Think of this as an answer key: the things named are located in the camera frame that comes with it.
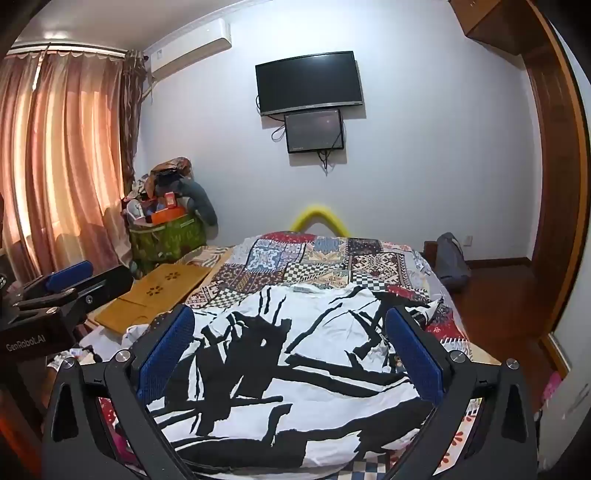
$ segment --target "wooden floor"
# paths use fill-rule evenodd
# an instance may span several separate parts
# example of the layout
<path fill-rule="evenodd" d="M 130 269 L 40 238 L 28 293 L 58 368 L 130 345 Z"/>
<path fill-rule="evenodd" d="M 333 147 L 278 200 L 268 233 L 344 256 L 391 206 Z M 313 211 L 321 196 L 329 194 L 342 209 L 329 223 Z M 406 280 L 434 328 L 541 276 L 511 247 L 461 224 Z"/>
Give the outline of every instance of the wooden floor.
<path fill-rule="evenodd" d="M 468 338 L 499 361 L 515 358 L 538 410 L 552 367 L 537 339 L 549 305 L 529 267 L 478 268 L 453 296 Z"/>

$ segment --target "curtain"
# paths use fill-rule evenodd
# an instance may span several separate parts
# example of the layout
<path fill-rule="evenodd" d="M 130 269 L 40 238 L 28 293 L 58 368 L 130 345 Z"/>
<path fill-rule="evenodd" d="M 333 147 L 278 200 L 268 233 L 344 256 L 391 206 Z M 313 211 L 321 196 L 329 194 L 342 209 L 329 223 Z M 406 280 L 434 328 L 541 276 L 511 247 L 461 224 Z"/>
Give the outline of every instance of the curtain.
<path fill-rule="evenodd" d="M 120 96 L 121 167 L 124 192 L 131 191 L 135 178 L 134 157 L 138 146 L 139 115 L 142 108 L 142 91 L 146 78 L 144 56 L 130 50 L 123 59 Z"/>
<path fill-rule="evenodd" d="M 81 260 L 100 273 L 130 252 L 120 215 L 122 61 L 48 54 L 33 90 L 37 63 L 13 57 L 0 68 L 5 246 L 21 281 Z"/>

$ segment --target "baseboard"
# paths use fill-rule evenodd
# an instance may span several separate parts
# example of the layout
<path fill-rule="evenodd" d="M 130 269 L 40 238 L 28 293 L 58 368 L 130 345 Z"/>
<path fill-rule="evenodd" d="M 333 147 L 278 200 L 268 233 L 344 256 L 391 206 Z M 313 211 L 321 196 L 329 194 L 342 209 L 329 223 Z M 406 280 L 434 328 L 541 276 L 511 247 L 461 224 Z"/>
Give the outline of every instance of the baseboard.
<path fill-rule="evenodd" d="M 540 338 L 540 346 L 546 354 L 546 357 L 548 357 L 548 360 L 550 360 L 556 371 L 560 374 L 560 377 L 564 379 L 564 377 L 570 372 L 570 365 L 562 351 L 560 351 L 560 348 L 554 339 L 554 335 L 548 333 Z"/>
<path fill-rule="evenodd" d="M 494 268 L 494 267 L 512 267 L 514 265 L 531 266 L 531 260 L 527 257 L 516 258 L 486 258 L 484 260 L 466 260 L 470 268 Z"/>

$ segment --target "gray backpack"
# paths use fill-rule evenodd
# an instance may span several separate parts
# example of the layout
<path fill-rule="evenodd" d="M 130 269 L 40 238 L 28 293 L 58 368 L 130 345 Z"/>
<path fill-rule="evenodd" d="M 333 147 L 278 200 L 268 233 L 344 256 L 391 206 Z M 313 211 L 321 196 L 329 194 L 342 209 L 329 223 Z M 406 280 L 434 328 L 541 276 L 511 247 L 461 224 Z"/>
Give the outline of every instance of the gray backpack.
<path fill-rule="evenodd" d="M 470 267 L 466 265 L 460 242 L 450 232 L 437 239 L 435 275 L 449 292 L 458 292 L 470 279 Z"/>

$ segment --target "blue gripper pad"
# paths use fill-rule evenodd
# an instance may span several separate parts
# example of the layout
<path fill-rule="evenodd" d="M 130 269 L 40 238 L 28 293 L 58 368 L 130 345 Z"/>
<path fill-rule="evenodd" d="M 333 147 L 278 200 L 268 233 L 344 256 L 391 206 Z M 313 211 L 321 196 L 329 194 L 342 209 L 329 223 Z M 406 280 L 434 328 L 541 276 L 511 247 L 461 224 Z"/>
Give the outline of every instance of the blue gripper pad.
<path fill-rule="evenodd" d="M 162 397 L 166 382 L 193 341 L 194 330 L 195 316 L 185 305 L 139 371 L 136 396 L 140 402 L 147 405 Z"/>
<path fill-rule="evenodd" d="M 441 370 L 398 310 L 388 310 L 385 324 L 388 339 L 402 360 L 418 394 L 423 400 L 439 405 L 443 399 Z"/>
<path fill-rule="evenodd" d="M 92 263 L 84 260 L 71 267 L 64 268 L 59 272 L 49 275 L 45 282 L 45 288 L 48 292 L 59 293 L 72 285 L 86 280 L 92 276 Z"/>

